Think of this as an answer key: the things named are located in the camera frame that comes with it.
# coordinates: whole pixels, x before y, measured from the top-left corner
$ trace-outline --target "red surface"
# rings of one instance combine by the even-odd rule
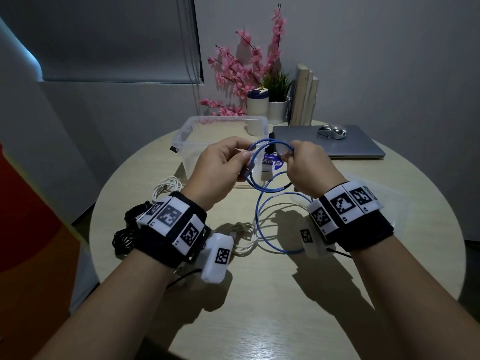
[[[32,258],[62,222],[3,156],[0,145],[0,273]]]

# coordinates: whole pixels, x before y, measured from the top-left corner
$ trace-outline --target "person's left hand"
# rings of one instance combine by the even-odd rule
[[[241,171],[252,154],[239,149],[246,150],[251,145],[251,141],[236,136],[209,145],[198,158],[183,195],[205,211],[210,210],[230,193],[235,182],[245,181]]]

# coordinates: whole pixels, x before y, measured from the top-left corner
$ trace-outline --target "wristband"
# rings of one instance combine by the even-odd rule
[[[345,251],[373,246],[393,235],[379,211],[383,205],[363,183],[351,181],[332,188],[307,208],[326,245]]]
[[[205,243],[207,212],[180,192],[161,198],[137,219],[135,248],[171,268],[189,262]]]

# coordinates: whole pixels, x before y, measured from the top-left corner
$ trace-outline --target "computer mouse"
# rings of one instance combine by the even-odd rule
[[[342,140],[347,137],[347,129],[341,125],[326,124],[318,129],[318,134],[328,138]]]

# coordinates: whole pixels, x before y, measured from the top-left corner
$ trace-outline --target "roller blind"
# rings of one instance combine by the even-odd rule
[[[45,81],[199,84],[193,0],[0,0]]]

